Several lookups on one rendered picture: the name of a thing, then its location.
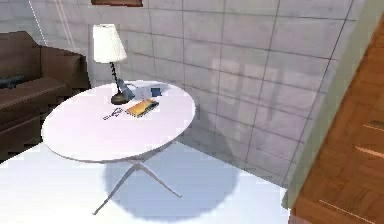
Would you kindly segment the orange book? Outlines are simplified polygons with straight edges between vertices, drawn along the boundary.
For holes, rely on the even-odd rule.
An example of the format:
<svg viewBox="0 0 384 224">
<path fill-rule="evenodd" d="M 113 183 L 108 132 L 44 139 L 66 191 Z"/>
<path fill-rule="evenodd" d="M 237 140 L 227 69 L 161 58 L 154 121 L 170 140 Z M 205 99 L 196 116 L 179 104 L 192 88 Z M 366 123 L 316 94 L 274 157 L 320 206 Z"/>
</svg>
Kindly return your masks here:
<svg viewBox="0 0 384 224">
<path fill-rule="evenodd" d="M 147 114 L 148 112 L 152 111 L 158 105 L 159 105 L 159 103 L 157 101 L 154 101 L 151 99 L 144 99 L 141 102 L 128 108 L 126 110 L 126 113 L 133 116 L 133 117 L 140 118 L 140 117 L 144 116 L 145 114 Z"/>
</svg>

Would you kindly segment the white small box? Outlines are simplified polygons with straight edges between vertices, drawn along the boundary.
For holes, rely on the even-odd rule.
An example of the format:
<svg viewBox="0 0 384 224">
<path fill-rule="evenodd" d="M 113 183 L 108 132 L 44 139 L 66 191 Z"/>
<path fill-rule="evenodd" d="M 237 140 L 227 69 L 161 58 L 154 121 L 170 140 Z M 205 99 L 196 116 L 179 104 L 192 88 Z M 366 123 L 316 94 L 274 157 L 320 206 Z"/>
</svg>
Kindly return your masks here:
<svg viewBox="0 0 384 224">
<path fill-rule="evenodd" d="M 141 86 L 136 89 L 138 97 L 141 99 L 147 99 L 152 97 L 151 88 L 147 86 Z"/>
</svg>

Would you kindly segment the dark keys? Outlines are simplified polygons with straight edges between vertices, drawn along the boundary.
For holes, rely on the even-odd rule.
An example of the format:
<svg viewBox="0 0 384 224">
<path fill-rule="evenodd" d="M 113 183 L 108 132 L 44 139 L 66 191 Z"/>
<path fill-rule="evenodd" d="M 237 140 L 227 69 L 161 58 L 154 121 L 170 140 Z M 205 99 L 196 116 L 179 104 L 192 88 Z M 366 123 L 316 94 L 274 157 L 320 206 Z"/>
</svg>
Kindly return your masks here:
<svg viewBox="0 0 384 224">
<path fill-rule="evenodd" d="M 117 116 L 119 116 L 119 114 L 122 113 L 122 112 L 123 112 L 123 109 L 122 109 L 122 108 L 116 108 L 116 109 L 114 109 L 114 111 L 113 111 L 111 114 L 109 114 L 109 115 L 103 117 L 103 120 L 108 120 L 108 119 L 111 118 L 111 117 L 117 117 Z"/>
</svg>

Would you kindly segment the white round table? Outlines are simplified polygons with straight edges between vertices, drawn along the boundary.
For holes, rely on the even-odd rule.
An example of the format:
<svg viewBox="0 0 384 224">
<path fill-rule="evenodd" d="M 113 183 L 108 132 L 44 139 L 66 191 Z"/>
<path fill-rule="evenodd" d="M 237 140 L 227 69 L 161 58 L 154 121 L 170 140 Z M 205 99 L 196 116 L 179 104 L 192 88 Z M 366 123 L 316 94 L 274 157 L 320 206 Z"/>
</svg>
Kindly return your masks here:
<svg viewBox="0 0 384 224">
<path fill-rule="evenodd" d="M 195 116 L 193 98 L 183 89 L 158 81 L 136 80 L 135 98 L 122 105 L 117 117 L 103 120 L 118 108 L 110 102 L 117 89 L 105 84 L 81 92 L 52 110 L 42 125 L 43 143 L 55 154 L 86 163 L 128 162 L 132 165 L 120 183 L 135 171 L 142 170 L 157 179 L 140 156 L 172 142 L 190 126 Z M 144 99 L 136 89 L 141 86 L 160 88 L 161 96 L 151 97 L 159 105 L 140 118 L 126 110 Z"/>
</svg>

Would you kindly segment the white shade table lamp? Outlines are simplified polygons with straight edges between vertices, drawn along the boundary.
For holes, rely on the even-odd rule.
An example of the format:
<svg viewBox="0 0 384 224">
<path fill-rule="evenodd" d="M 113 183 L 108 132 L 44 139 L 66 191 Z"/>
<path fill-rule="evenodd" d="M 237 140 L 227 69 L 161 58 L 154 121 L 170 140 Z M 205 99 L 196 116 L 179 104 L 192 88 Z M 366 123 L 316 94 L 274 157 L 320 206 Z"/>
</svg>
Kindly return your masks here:
<svg viewBox="0 0 384 224">
<path fill-rule="evenodd" d="M 126 51 L 114 24 L 93 26 L 93 59 L 97 63 L 108 63 L 114 78 L 117 93 L 111 97 L 113 105 L 123 105 L 134 98 L 124 81 L 117 77 L 115 63 L 127 58 Z"/>
</svg>

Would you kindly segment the brown sofa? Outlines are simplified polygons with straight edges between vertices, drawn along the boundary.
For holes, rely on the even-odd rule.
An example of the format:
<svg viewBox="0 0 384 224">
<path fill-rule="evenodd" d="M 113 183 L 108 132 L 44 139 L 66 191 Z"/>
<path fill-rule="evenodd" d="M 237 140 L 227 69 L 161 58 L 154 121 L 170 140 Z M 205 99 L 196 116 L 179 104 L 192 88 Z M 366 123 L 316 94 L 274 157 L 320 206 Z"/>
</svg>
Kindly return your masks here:
<svg viewBox="0 0 384 224">
<path fill-rule="evenodd" d="M 41 142 L 45 116 L 91 88 L 86 57 L 41 46 L 25 31 L 0 33 L 0 78 L 23 75 L 0 89 L 0 163 Z"/>
</svg>

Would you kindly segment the dark grey remote control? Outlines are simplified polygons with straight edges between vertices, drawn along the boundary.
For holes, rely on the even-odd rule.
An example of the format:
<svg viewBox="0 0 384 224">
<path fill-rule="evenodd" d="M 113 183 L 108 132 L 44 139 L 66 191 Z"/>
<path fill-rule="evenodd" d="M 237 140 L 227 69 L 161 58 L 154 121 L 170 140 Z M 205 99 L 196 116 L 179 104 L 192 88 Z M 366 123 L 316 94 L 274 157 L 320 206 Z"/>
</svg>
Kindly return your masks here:
<svg viewBox="0 0 384 224">
<path fill-rule="evenodd" d="M 18 84 L 21 84 L 23 81 L 24 81 L 23 75 L 0 78 L 0 89 L 15 88 Z"/>
</svg>

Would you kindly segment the brown framed wall picture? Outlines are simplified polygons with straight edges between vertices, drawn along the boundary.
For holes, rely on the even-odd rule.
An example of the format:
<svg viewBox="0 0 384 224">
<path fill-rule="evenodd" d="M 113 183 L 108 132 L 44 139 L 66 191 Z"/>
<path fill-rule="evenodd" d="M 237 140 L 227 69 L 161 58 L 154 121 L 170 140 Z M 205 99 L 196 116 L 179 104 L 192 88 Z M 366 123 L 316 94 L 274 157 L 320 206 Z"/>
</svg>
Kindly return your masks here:
<svg viewBox="0 0 384 224">
<path fill-rule="evenodd" d="M 143 7 L 142 0 L 90 0 L 92 5 Z"/>
</svg>

